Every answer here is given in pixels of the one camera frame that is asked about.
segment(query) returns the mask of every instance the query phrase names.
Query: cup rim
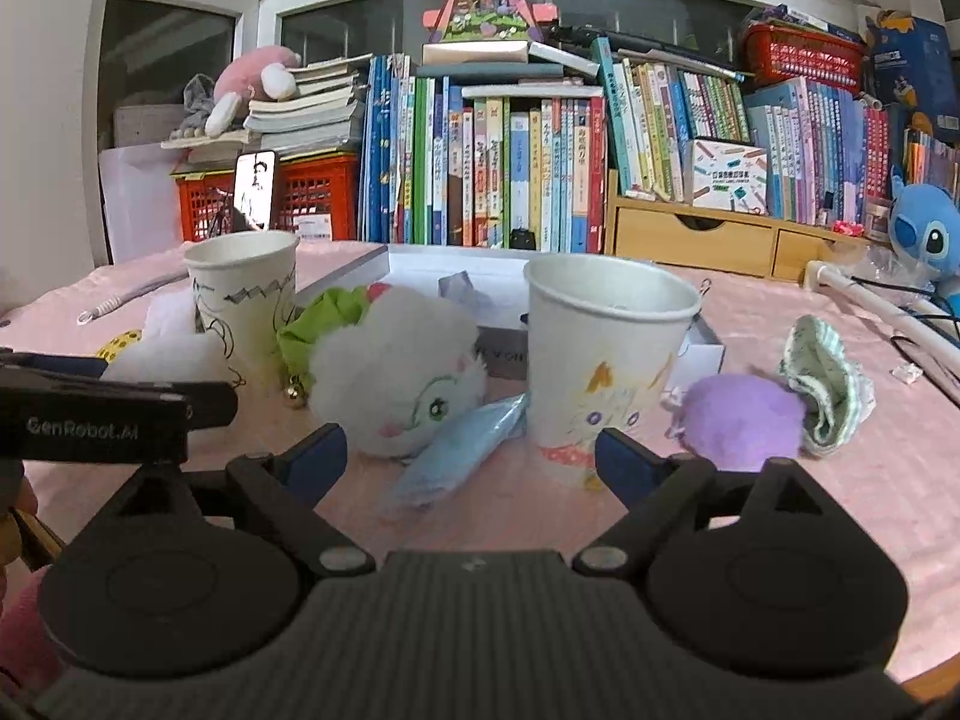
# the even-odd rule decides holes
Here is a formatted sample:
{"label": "cup rim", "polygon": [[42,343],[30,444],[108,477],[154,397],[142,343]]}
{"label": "cup rim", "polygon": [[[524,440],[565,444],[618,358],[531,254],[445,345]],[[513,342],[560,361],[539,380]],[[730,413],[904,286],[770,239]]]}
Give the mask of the cup rim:
{"label": "cup rim", "polygon": [[[231,238],[235,240],[236,236],[251,235],[273,238],[277,241],[277,244],[268,251],[225,262],[210,262],[196,258],[197,251],[217,250],[227,245],[225,242]],[[192,245],[192,247],[184,252],[184,264],[187,266],[187,269],[195,269],[195,271],[222,271],[223,269],[236,268],[238,265],[260,262],[261,260],[275,256],[278,252],[286,250],[287,248],[296,248],[297,245],[299,245],[299,238],[296,237],[294,233],[287,232],[286,230],[246,230],[244,232],[229,233],[228,235],[218,236],[217,238],[210,238]]]}
{"label": "cup rim", "polygon": [[[675,309],[674,311],[631,311],[630,309],[604,306],[599,303],[590,302],[589,300],[575,298],[572,295],[559,292],[552,287],[547,287],[539,282],[539,280],[536,279],[536,276],[531,273],[531,271],[535,271],[537,268],[544,266],[544,263],[550,261],[555,262],[555,258],[565,260],[571,260],[574,258],[590,258],[597,260],[603,259],[616,262],[618,266],[624,266],[624,268],[633,268],[637,269],[638,271],[651,272],[651,274],[656,274],[660,278],[666,278],[679,288],[685,290],[688,295],[690,295],[690,298],[692,298],[692,303],[689,308]],[[671,274],[671,272],[667,269],[659,268],[656,265],[637,262],[635,260],[627,260],[622,257],[611,257],[610,255],[606,254],[551,254],[546,257],[536,257],[528,260],[527,264],[523,266],[523,277],[526,279],[530,289],[537,290],[545,295],[546,298],[549,298],[556,303],[562,303],[565,306],[569,306],[589,314],[595,314],[599,317],[609,317],[610,319],[626,319],[628,322],[680,322],[681,320],[685,319],[693,319],[693,317],[696,317],[697,314],[699,314],[703,307],[703,296],[700,295],[699,290],[697,290],[697,288],[688,281],[681,279],[680,276]]]}

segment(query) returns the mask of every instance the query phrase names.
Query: blue plush toy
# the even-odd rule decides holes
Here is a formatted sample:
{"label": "blue plush toy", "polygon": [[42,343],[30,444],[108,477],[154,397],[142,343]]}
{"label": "blue plush toy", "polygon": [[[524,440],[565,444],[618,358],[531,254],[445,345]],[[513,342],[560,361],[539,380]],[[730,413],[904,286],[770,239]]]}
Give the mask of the blue plush toy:
{"label": "blue plush toy", "polygon": [[904,185],[896,172],[892,186],[888,230],[896,256],[907,264],[927,265],[938,295],[960,316],[960,211],[939,187]]}

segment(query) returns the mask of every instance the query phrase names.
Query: purple plush ball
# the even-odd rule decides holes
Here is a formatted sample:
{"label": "purple plush ball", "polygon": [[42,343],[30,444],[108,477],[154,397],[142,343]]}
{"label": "purple plush ball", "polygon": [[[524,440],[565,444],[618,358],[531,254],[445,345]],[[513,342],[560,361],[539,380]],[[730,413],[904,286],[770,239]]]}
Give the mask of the purple plush ball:
{"label": "purple plush ball", "polygon": [[717,469],[759,471],[768,458],[797,458],[805,413],[800,396],[776,382],[720,373],[688,390],[674,425],[683,445]]}

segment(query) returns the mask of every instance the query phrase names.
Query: wooden drawer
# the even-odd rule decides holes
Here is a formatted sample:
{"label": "wooden drawer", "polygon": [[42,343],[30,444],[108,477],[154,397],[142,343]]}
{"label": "wooden drawer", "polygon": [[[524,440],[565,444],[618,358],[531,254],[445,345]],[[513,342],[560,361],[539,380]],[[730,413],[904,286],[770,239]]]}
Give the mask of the wooden drawer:
{"label": "wooden drawer", "polygon": [[770,275],[776,230],[767,225],[620,207],[614,229],[613,253],[618,257],[733,274]]}
{"label": "wooden drawer", "polygon": [[[773,277],[784,281],[803,281],[806,264],[810,260],[830,261],[834,245],[837,243],[817,235],[793,230],[776,231]],[[858,247],[861,243],[848,239],[848,245]]]}

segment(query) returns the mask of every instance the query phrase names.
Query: green patterned cloth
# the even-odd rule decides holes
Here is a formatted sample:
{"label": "green patterned cloth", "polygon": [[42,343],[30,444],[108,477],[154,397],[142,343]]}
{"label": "green patterned cloth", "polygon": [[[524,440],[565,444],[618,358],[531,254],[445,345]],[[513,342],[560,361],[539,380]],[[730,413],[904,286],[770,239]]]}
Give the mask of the green patterned cloth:
{"label": "green patterned cloth", "polygon": [[800,317],[791,328],[778,372],[806,404],[803,448],[815,457],[851,440],[877,405],[874,383],[847,359],[837,331],[817,317]]}

